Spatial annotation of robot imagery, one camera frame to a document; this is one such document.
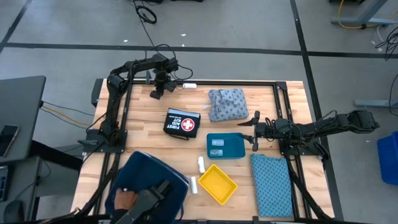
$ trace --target hand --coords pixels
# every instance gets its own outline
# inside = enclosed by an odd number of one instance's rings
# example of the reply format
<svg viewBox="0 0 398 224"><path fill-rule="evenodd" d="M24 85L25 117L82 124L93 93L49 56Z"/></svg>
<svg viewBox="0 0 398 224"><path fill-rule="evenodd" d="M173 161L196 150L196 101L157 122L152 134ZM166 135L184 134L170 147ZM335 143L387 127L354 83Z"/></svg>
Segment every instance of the hand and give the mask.
<svg viewBox="0 0 398 224"><path fill-rule="evenodd" d="M133 191L123 191L122 189L116 190L116 197L114 199L114 209L130 210L136 204L138 194Z"/></svg>

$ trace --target black first aid kit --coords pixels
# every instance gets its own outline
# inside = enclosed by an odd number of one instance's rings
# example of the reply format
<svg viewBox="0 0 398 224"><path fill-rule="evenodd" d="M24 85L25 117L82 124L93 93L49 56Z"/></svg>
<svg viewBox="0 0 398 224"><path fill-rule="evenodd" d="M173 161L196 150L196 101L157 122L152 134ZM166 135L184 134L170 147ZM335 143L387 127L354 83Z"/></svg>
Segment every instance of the black first aid kit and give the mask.
<svg viewBox="0 0 398 224"><path fill-rule="evenodd" d="M173 137L195 138L200 125L200 113L169 108L163 131Z"/></svg>

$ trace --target navy blue bag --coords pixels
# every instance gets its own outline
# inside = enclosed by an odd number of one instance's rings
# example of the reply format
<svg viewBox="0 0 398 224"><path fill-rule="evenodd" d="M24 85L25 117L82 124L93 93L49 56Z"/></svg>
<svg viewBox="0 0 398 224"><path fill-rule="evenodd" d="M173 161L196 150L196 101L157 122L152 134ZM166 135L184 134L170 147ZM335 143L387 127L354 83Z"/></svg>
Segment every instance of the navy blue bag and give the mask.
<svg viewBox="0 0 398 224"><path fill-rule="evenodd" d="M139 192L160 184L162 180L168 180L172 189L160 204L160 206L165 206L157 211L151 223L173 223L187 195L189 181L184 175L159 159L138 151L130 156L126 165L119 171L114 186L105 201L106 213L112 214L114 211L114 198L117 189Z"/></svg>

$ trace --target yellow plastic bin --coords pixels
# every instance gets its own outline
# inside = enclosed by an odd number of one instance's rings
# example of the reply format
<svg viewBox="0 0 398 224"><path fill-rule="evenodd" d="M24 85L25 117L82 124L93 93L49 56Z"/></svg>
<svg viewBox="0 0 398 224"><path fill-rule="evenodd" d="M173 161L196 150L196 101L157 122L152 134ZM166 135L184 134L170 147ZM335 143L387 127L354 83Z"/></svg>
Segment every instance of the yellow plastic bin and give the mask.
<svg viewBox="0 0 398 224"><path fill-rule="evenodd" d="M238 185L214 164L199 178L199 184L221 205L224 205L238 188Z"/></svg>

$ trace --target gray floor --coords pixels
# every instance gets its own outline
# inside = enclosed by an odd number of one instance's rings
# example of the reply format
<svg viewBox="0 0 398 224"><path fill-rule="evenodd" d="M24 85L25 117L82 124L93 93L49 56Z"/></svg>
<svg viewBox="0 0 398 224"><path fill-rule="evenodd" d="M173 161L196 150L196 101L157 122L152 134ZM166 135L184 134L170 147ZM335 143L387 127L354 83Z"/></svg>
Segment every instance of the gray floor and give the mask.
<svg viewBox="0 0 398 224"><path fill-rule="evenodd" d="M358 15L370 1L362 6L347 4L343 14ZM296 2L309 51L379 53L372 43L379 42L375 29L345 30L329 23L337 13L337 4L327 0ZM0 39L24 3L0 0ZM159 20L154 26L147 25L155 44L300 50L289 0L166 1L151 9ZM396 9L398 2L390 0L377 15L387 17ZM381 35L385 38L393 28L381 29ZM9 42L150 45L134 9L122 0L33 0ZM45 75L45 101L93 113L90 94L95 78L105 78L125 61L143 57L141 51L6 47L0 54L0 78ZM310 99L301 56L177 52L177 57L182 65L194 70L194 78L303 80ZM397 62L381 58L310 57L322 113L354 110L353 100L359 98L387 99L391 81L398 72ZM368 109L380 122L377 131L328 138L341 206L345 220L396 223L398 187L382 182L376 143L396 130L398 119L387 110ZM87 123L92 121L90 116L70 115ZM75 144L84 137L84 130L39 113L34 139L57 147ZM79 155L81 151L77 149L71 154ZM52 178L39 192L45 195L50 188L46 186L56 184L56 191L47 193L55 196L40 201L39 218L65 214L72 204L77 174L56 166L52 170Z"/></svg>

